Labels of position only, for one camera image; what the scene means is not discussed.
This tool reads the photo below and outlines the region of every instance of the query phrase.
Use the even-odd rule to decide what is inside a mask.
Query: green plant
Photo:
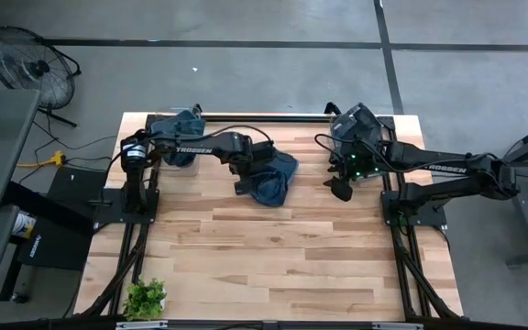
[[[142,279],[139,279],[137,284],[130,284],[127,287],[129,297],[124,302],[126,319],[132,321],[160,318],[162,315],[160,301],[166,297],[163,289],[164,282],[156,279],[152,279],[148,285]]]

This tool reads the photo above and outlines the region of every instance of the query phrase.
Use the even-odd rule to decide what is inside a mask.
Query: fan grille
[[[0,27],[0,80],[10,89],[40,90],[39,106],[66,106],[74,79],[66,60],[39,35],[21,27]]]

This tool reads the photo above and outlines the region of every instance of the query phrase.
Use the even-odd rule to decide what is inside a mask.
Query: gray concrete floor
[[[528,1],[383,0],[393,42],[528,44]],[[379,41],[370,0],[0,0],[0,25],[48,37]],[[67,144],[114,135],[125,111],[201,103],[206,111],[320,112],[362,101],[392,114],[379,50],[65,47],[82,65],[72,102],[53,123]],[[394,52],[405,114],[420,117],[426,147],[502,155],[528,133],[528,53]],[[45,123],[44,117],[37,118]],[[21,160],[48,141],[28,137]],[[110,155],[114,141],[68,152]],[[40,151],[49,157],[61,147]],[[103,168],[105,163],[83,163]],[[18,170],[14,178],[26,172]],[[45,192],[54,169],[25,185]],[[528,325],[528,266],[504,260],[528,250],[510,203],[479,197],[445,207],[466,316]],[[60,316],[79,274],[38,269],[33,301],[0,303],[0,322]]]

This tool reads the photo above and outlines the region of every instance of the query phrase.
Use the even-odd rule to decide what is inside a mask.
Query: butcher block tabletop
[[[124,113],[115,153],[122,138],[145,126],[147,115],[155,114]],[[417,116],[393,118],[398,140],[424,147]],[[236,124],[208,121],[205,133]],[[286,202],[270,208],[248,195],[236,196],[238,177],[213,156],[198,156],[194,170],[161,168],[159,210],[149,230],[141,277],[165,282],[163,318],[403,320],[391,231],[381,216],[382,179],[356,182],[351,201],[342,202],[323,186],[331,178],[328,151],[313,140],[315,134],[327,133],[329,124],[245,124],[264,130],[277,149],[299,161]],[[233,130],[249,134],[254,142],[264,139],[247,128]],[[424,170],[405,176],[420,184],[432,180]],[[120,188],[125,177],[117,161],[107,186]],[[396,187],[394,176],[391,181]],[[111,224],[93,237],[76,313],[91,305],[116,272],[124,228]],[[462,314],[444,238],[431,227],[417,227],[416,235],[426,278]],[[409,283],[419,311],[412,276]]]

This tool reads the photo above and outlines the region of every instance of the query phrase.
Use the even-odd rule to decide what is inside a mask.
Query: wooden table
[[[144,127],[147,115],[124,114],[115,152],[120,139]],[[396,115],[394,120],[400,141],[424,146],[417,116]],[[228,125],[208,122],[206,131]],[[268,208],[236,196],[237,176],[215,157],[198,157],[196,176],[163,171],[159,215],[150,228],[142,270],[144,279],[166,282],[163,317],[402,320],[391,232],[381,217],[381,178],[356,183],[352,200],[341,202],[322,184],[331,177],[326,172],[328,155],[313,141],[315,134],[328,131],[328,124],[250,125],[265,130],[279,150],[300,162],[285,205]],[[255,142],[263,139],[249,129],[236,131]],[[118,163],[110,171],[109,187],[121,187],[125,179]],[[406,174],[406,180],[428,184],[431,175],[418,170]],[[391,181],[396,186],[394,176]],[[123,232],[123,225],[114,224],[93,238],[76,313],[114,275]],[[433,228],[417,227],[416,232],[426,278],[461,314],[446,242]],[[409,283],[419,311],[412,276]]]

